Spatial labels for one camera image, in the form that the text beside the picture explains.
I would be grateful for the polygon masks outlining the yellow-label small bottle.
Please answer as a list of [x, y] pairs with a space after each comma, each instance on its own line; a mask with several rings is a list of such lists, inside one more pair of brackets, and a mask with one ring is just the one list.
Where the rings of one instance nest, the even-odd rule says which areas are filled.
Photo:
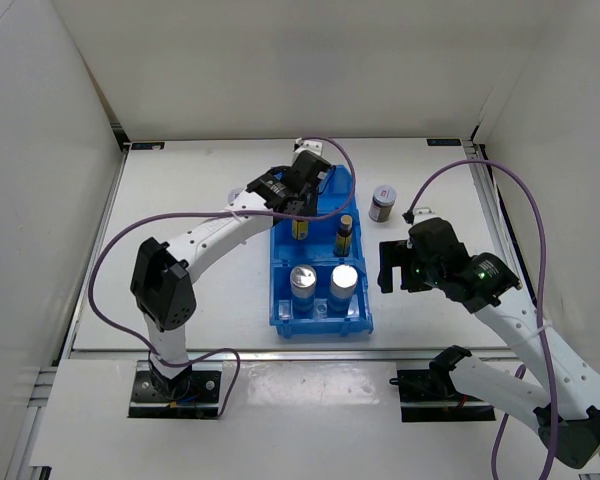
[[309, 222], [305, 220], [293, 220], [291, 223], [291, 235], [296, 241], [304, 241], [309, 234]]
[[337, 257], [346, 257], [349, 255], [353, 234], [353, 217], [343, 215], [340, 218], [338, 229], [334, 242], [334, 255]]

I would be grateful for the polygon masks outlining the silver-lid shaker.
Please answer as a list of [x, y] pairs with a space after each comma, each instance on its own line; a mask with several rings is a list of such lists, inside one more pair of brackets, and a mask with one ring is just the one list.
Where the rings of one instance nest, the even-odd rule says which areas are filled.
[[295, 266], [289, 276], [291, 306], [295, 317], [311, 318], [315, 310], [317, 273], [310, 265]]
[[350, 265], [336, 266], [331, 273], [328, 307], [337, 313], [347, 312], [358, 283], [357, 270]]

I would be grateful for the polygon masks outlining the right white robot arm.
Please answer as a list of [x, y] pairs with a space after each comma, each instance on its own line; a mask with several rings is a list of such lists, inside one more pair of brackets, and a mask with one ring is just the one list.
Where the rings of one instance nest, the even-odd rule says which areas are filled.
[[533, 318], [519, 278], [495, 254], [468, 253], [452, 225], [427, 214], [405, 240], [379, 245], [378, 284], [393, 290], [393, 271], [410, 293], [440, 290], [495, 332], [535, 378], [529, 384], [451, 346], [429, 364], [428, 383], [440, 399], [476, 397], [538, 434], [556, 460], [583, 468], [600, 451], [600, 374], [553, 329]]

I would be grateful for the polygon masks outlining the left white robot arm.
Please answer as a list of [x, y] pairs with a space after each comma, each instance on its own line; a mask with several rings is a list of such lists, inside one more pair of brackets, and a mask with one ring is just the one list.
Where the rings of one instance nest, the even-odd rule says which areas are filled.
[[274, 213], [313, 217], [319, 186], [332, 165], [303, 150], [289, 166], [274, 167], [247, 184], [220, 215], [166, 242], [151, 237], [139, 247], [130, 290], [149, 341], [151, 384], [179, 401], [193, 394], [185, 323], [197, 301], [193, 285], [216, 261], [279, 222]]

